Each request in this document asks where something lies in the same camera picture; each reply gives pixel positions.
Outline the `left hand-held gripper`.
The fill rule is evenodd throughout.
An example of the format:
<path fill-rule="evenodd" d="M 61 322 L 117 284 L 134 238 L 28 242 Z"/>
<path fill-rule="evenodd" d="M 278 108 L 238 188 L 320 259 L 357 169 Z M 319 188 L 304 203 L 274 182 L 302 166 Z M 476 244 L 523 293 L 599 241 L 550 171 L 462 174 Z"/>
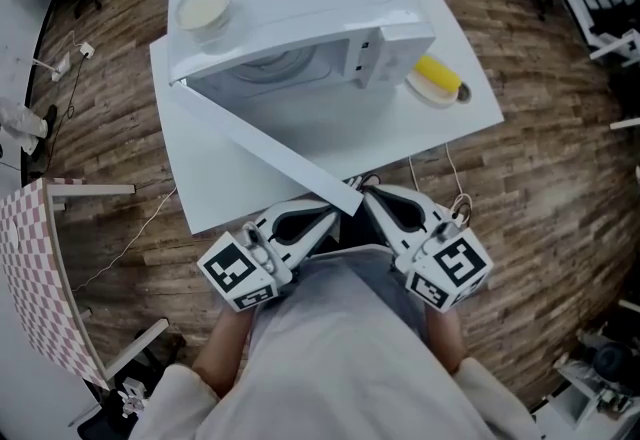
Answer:
<path fill-rule="evenodd" d="M 238 235 L 222 234 L 197 266 L 227 305 L 245 311 L 278 297 L 336 222 L 337 212 L 326 202 L 280 202 Z"/>

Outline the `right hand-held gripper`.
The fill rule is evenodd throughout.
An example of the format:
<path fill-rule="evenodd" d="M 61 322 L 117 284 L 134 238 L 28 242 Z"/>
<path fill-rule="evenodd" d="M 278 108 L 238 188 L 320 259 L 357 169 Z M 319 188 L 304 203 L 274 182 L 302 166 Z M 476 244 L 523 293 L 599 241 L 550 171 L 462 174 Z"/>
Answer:
<path fill-rule="evenodd" d="M 365 189 L 364 206 L 397 256 L 406 290 L 440 313 L 473 294 L 493 268 L 472 230 L 443 222 L 445 213 L 426 194 L 380 184 Z"/>

